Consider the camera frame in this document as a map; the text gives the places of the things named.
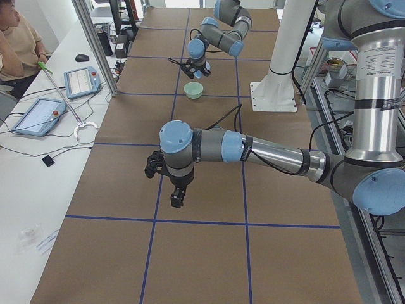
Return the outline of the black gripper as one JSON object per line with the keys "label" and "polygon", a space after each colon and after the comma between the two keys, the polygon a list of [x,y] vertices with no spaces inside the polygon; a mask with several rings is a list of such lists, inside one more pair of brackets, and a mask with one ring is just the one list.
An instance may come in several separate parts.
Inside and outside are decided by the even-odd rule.
{"label": "black gripper", "polygon": [[186,75],[189,78],[195,78],[194,72],[196,70],[202,71],[202,73],[204,74],[203,76],[205,77],[209,77],[211,75],[211,66],[206,58],[200,58],[199,60],[189,58],[186,61]]}
{"label": "black gripper", "polygon": [[194,180],[194,165],[189,164],[184,168],[173,168],[166,164],[169,179],[175,186],[170,196],[171,206],[181,208],[184,205],[184,197],[187,186]]}

